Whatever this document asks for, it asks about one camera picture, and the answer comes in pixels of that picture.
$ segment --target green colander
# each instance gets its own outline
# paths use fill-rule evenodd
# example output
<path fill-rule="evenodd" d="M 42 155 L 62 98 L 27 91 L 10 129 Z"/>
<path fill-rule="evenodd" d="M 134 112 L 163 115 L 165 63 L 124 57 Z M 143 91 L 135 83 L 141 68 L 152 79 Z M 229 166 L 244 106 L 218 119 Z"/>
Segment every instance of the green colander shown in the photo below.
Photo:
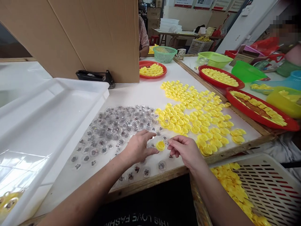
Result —
<path fill-rule="evenodd" d="M 177 50 L 168 46 L 156 46 L 153 48 L 155 60 L 159 63 L 170 63 L 174 58 Z"/>

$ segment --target blue plastic container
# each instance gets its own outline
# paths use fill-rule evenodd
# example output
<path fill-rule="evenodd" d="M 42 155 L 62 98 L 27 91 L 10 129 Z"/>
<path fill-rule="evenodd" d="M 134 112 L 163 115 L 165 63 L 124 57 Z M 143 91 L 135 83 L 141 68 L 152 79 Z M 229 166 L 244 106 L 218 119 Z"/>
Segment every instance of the blue plastic container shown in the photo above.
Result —
<path fill-rule="evenodd" d="M 254 81 L 251 84 L 266 84 L 271 87 L 284 86 L 291 89 L 301 90 L 301 71 L 293 71 L 291 75 L 283 81 Z M 269 95 L 273 90 L 270 89 L 252 89 L 253 91 Z"/>

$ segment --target hand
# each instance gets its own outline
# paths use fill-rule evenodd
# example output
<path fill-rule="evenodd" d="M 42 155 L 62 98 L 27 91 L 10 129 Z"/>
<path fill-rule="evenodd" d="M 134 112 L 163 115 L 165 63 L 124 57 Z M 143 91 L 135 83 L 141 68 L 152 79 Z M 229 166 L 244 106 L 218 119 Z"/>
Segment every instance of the hand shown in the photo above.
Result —
<path fill-rule="evenodd" d="M 182 156 L 183 163 L 190 170 L 195 170 L 199 165 L 206 164 L 195 141 L 185 136 L 175 136 L 168 140 L 170 155 L 176 158 Z"/>
<path fill-rule="evenodd" d="M 136 133 L 129 142 L 123 152 L 120 153 L 122 160 L 132 166 L 135 163 L 142 162 L 147 156 L 158 154 L 155 148 L 146 148 L 146 143 L 157 134 L 142 130 Z"/>

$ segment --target red round plate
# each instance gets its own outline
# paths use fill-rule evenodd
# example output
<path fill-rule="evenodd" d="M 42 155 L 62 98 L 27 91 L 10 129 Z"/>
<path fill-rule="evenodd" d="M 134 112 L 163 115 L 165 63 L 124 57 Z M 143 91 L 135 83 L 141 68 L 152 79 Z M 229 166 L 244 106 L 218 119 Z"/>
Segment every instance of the red round plate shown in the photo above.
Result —
<path fill-rule="evenodd" d="M 159 76 L 145 76 L 145 75 L 140 75 L 141 78 L 155 79 L 155 78 L 163 77 L 166 74 L 167 68 L 163 64 L 160 64 L 160 63 L 155 62 L 155 61 L 139 61 L 139 69 L 142 68 L 142 67 L 151 66 L 154 63 L 157 64 L 157 65 L 160 65 L 163 68 L 163 74 L 159 75 Z"/>
<path fill-rule="evenodd" d="M 237 82 L 238 82 L 238 86 L 237 87 L 234 87 L 234 86 L 230 86 L 230 85 L 227 85 L 225 83 L 221 83 L 219 81 L 216 81 L 215 79 L 212 79 L 210 78 L 209 76 L 205 75 L 203 72 L 202 72 L 202 69 L 203 68 L 210 68 L 210 69 L 213 69 L 213 70 L 217 70 L 217 71 L 220 71 L 220 72 L 223 72 L 225 73 L 226 75 L 230 76 L 231 78 L 235 79 Z M 220 87 L 220 88 L 228 88 L 228 87 L 233 87 L 233 88 L 237 88 L 237 89 L 242 89 L 245 87 L 245 84 L 237 77 L 235 77 L 234 75 L 232 75 L 231 73 L 227 72 L 227 71 L 224 71 L 222 69 L 219 69 L 217 67 L 212 67 L 212 66 L 208 66 L 208 65 L 203 65 L 203 66 L 199 66 L 198 68 L 198 71 L 200 73 L 200 77 L 204 80 L 206 80 L 207 82 L 211 83 L 212 85 L 214 86 L 217 86 L 217 87 Z"/>
<path fill-rule="evenodd" d="M 286 126 L 280 126 L 276 123 L 273 123 L 267 119 L 265 119 L 264 117 L 255 114 L 254 111 L 252 109 L 247 108 L 246 106 L 244 106 L 243 104 L 241 104 L 241 102 L 239 102 L 231 93 L 230 91 L 237 91 L 243 94 L 248 95 L 251 98 L 254 98 L 258 101 L 261 101 L 263 104 L 265 104 L 266 106 L 272 108 L 275 112 L 277 112 L 278 114 L 280 114 L 283 119 L 285 120 L 285 122 L 287 123 Z M 289 117 L 287 114 L 285 114 L 284 112 L 280 111 L 278 108 L 274 107 L 273 105 L 265 102 L 264 100 L 255 97 L 249 93 L 246 93 L 240 89 L 235 89 L 235 88 L 227 88 L 226 89 L 226 98 L 230 101 L 230 103 L 236 107 L 238 110 L 240 110 L 242 113 L 244 113 L 245 115 L 249 116 L 251 119 L 267 126 L 270 128 L 274 128 L 274 129 L 283 129 L 283 130 L 288 130 L 288 131 L 298 131 L 300 129 L 297 121 L 295 121 L 294 119 L 292 119 L 291 117 Z"/>

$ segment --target forearm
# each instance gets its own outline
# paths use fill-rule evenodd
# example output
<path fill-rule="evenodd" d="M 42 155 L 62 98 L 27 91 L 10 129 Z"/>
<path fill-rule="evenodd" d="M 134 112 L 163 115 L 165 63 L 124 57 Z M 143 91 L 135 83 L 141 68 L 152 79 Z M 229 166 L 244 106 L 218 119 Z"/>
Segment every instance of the forearm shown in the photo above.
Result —
<path fill-rule="evenodd" d="M 52 212 L 39 226 L 76 226 L 89 221 L 118 178 L 130 167 L 121 154 L 108 162 Z"/>
<path fill-rule="evenodd" d="M 214 225 L 254 226 L 240 207 L 232 200 L 209 167 L 200 164 L 191 173 Z"/>
<path fill-rule="evenodd" d="M 149 51 L 149 46 L 144 47 L 142 50 L 140 50 L 140 57 L 147 57 Z"/>

